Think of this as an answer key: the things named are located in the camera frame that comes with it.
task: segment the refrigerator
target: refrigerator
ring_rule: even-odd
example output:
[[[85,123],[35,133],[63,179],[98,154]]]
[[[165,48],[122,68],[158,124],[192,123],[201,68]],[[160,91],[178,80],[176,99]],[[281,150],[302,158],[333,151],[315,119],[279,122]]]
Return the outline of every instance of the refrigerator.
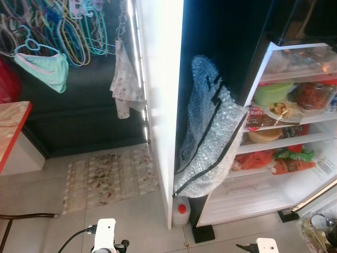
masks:
[[[336,69],[325,73],[318,67],[314,71],[295,69],[272,74],[266,70],[278,52],[317,48],[335,52],[336,1],[138,0],[135,5],[147,99],[145,131],[148,130],[170,229],[173,180],[179,166],[179,148],[186,135],[187,106],[193,87],[193,57],[205,55],[211,59],[231,96],[242,106],[254,102],[254,93],[261,83],[335,79]],[[308,114],[300,124],[310,124],[307,135],[268,144],[242,144],[237,154],[304,144],[314,150],[316,166],[283,175],[273,175],[270,168],[230,171],[208,195],[190,198],[194,236],[200,228],[276,211],[289,210],[297,216],[308,203],[335,189],[337,112]],[[268,128],[286,127],[284,124]],[[246,126],[242,128],[245,133],[249,131]],[[212,229],[201,233],[208,232],[212,233]]]

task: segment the jar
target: jar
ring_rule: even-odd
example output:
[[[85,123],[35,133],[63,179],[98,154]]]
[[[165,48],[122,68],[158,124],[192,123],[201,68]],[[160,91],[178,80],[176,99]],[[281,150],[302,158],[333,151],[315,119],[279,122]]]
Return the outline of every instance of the jar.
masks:
[[[297,104],[304,109],[325,109],[337,91],[337,79],[315,83],[302,83]]]

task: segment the orange food package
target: orange food package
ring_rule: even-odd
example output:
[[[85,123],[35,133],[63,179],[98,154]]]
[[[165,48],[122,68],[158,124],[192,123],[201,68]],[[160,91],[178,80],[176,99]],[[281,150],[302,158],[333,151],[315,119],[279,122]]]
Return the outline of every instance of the orange food package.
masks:
[[[258,151],[249,154],[239,154],[235,160],[240,163],[241,170],[259,169],[273,160],[274,151]]]
[[[274,175],[286,174],[295,171],[306,170],[315,167],[314,162],[305,162],[298,160],[276,159],[277,164],[272,169]]]

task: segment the tile floor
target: tile floor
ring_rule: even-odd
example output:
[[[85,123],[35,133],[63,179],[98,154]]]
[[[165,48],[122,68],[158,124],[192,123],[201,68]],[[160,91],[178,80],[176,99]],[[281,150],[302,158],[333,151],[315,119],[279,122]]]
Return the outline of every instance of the tile floor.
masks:
[[[0,213],[62,212],[69,162],[110,151],[99,151],[47,161],[43,171],[0,177]],[[13,223],[4,253],[56,253],[75,232],[100,218],[116,219],[116,242],[130,241],[130,253],[244,253],[235,244],[253,243],[258,237],[272,237],[280,253],[306,253],[309,248],[293,222],[282,223],[277,214],[214,226],[216,239],[201,244],[193,241],[190,227],[167,230],[160,192],[151,192],[111,205],[63,215],[58,219],[30,219]],[[0,220],[0,237],[6,223]],[[76,237],[64,253],[87,253],[94,236]]]

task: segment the black cable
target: black cable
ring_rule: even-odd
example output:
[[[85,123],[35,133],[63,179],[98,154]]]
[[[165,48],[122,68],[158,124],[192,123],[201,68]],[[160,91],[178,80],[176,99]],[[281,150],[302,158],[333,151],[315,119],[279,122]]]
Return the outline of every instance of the black cable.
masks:
[[[84,232],[88,232],[88,231],[90,231],[90,229],[86,228],[86,229],[83,229],[83,230],[81,230],[81,231],[79,231],[79,232],[73,234],[73,235],[68,239],[68,241],[66,241],[65,244],[63,244],[63,246],[62,246],[61,249],[58,251],[58,253],[61,253],[62,250],[65,248],[65,246],[67,246],[67,244],[68,244],[72,239],[74,239],[75,236],[78,236],[78,235],[80,235],[80,234],[82,234],[82,233],[84,233]]]

